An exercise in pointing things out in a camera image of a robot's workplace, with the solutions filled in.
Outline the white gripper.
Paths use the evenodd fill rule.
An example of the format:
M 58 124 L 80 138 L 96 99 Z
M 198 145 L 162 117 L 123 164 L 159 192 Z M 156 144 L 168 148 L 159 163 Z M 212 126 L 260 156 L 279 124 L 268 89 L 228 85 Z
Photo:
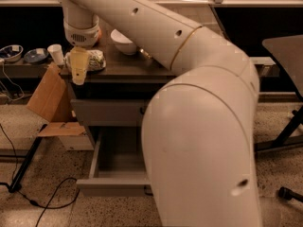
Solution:
M 66 40 L 75 46 L 70 51 L 72 80 L 82 85 L 86 79 L 90 55 L 85 48 L 92 47 L 99 36 L 99 18 L 97 15 L 65 16 L 63 27 Z

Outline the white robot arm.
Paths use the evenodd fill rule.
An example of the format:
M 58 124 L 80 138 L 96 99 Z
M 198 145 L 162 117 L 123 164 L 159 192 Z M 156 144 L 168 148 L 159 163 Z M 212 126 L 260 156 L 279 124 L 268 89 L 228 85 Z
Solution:
M 255 65 L 209 28 L 149 0 L 62 0 L 84 8 L 174 74 L 150 101 L 142 148 L 161 222 L 262 227 L 253 124 Z

